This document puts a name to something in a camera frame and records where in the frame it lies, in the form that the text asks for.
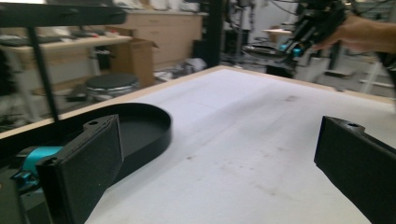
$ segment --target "wooden cabinet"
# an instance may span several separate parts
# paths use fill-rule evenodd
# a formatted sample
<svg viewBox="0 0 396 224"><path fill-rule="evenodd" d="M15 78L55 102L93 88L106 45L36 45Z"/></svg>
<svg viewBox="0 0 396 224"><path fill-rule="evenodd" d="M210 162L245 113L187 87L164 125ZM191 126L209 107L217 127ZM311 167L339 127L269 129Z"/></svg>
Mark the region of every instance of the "wooden cabinet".
<svg viewBox="0 0 396 224"><path fill-rule="evenodd" d="M115 27L134 30L134 37L155 42L154 69L183 62L192 55L193 40L202 38L202 15L193 13L131 13Z"/></svg>

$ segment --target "person's arm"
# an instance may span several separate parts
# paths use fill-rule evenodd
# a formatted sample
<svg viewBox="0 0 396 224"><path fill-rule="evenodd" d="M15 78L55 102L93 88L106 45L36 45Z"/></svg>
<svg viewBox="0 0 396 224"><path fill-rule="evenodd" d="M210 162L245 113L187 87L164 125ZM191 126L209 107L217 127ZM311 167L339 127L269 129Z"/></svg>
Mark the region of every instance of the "person's arm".
<svg viewBox="0 0 396 224"><path fill-rule="evenodd" d="M334 34L313 49L327 49L337 41L357 51L396 53L396 24L349 15Z"/></svg>

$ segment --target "white table surface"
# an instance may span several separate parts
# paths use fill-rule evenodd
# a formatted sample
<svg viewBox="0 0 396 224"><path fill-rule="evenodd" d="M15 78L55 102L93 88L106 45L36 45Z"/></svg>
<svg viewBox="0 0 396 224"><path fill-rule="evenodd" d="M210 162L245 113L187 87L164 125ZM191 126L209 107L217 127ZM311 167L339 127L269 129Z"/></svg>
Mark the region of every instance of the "white table surface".
<svg viewBox="0 0 396 224"><path fill-rule="evenodd" d="M394 105L221 68L118 98L168 111L174 137L86 223L370 223L315 165L319 127L347 119L396 147Z"/></svg>

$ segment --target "round stool seat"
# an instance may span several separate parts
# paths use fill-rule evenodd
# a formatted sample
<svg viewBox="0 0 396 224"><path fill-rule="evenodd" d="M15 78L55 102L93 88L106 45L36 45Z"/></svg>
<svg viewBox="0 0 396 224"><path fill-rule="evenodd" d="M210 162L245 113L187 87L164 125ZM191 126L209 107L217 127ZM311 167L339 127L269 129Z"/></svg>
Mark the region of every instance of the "round stool seat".
<svg viewBox="0 0 396 224"><path fill-rule="evenodd" d="M111 99L139 88L137 77L131 74L108 74L85 82L88 95L96 100Z"/></svg>

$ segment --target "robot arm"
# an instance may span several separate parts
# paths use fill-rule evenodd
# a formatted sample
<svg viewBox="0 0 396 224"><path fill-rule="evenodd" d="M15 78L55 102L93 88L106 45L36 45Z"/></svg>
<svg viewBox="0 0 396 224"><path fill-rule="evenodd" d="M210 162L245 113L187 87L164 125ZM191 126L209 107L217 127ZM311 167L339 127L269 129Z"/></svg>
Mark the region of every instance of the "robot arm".
<svg viewBox="0 0 396 224"><path fill-rule="evenodd" d="M292 37L279 49L263 46L244 46L243 51L253 57L280 60L294 67L296 60L314 44L331 35L346 19L346 7L341 0L302 0L304 10L295 23Z"/></svg>

